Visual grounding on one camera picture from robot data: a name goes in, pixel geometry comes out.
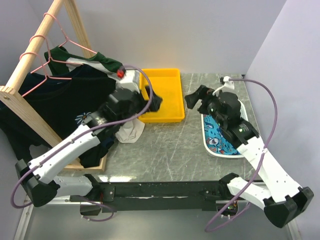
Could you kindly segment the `green and white t shirt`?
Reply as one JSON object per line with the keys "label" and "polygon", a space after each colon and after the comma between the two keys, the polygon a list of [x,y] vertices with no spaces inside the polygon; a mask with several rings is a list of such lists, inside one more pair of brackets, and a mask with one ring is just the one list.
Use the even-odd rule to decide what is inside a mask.
{"label": "green and white t shirt", "polygon": [[[116,83],[121,79],[117,76],[118,69],[123,65],[112,58],[105,57],[98,52],[93,57],[85,58],[69,53],[63,46],[56,46],[50,52],[44,53],[45,59],[49,62],[49,68],[53,75],[71,72],[80,65],[89,65],[114,79]],[[145,124],[139,119],[124,123],[115,134],[120,143],[134,144],[142,135]]]}

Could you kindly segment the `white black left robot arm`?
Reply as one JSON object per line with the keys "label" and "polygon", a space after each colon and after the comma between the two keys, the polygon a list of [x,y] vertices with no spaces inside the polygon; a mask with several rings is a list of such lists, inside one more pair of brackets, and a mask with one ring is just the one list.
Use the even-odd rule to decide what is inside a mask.
{"label": "white black left robot arm", "polygon": [[157,112],[163,99],[156,95],[152,87],[146,86],[145,90],[148,100],[135,90],[115,90],[97,111],[58,145],[29,162],[20,160],[16,163],[18,184],[23,187],[32,205],[42,207],[56,197],[82,196],[94,201],[100,196],[100,184],[91,174],[79,177],[58,174],[75,158],[115,134],[124,123],[145,112]]}

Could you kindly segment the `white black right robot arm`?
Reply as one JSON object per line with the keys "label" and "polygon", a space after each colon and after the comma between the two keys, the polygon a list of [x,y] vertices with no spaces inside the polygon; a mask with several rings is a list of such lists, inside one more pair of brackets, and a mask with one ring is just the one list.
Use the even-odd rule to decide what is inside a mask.
{"label": "white black right robot arm", "polygon": [[232,92],[215,93],[201,85],[185,96],[186,105],[193,109],[198,101],[198,112],[211,116],[220,127],[223,137],[251,164],[266,188],[230,173],[219,181],[219,195],[228,200],[242,198],[264,211],[267,219],[283,228],[309,206],[314,197],[309,187],[302,187],[282,168],[266,148],[258,131],[241,116],[242,103]]}

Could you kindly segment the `yellow plastic tray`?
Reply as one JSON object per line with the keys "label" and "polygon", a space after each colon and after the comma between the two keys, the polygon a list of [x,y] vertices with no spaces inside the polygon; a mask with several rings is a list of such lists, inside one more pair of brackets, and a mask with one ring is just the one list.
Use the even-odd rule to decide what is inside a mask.
{"label": "yellow plastic tray", "polygon": [[185,118],[182,81],[178,68],[144,68],[154,93],[162,98],[157,112],[146,112],[138,119],[144,123],[178,123]]}

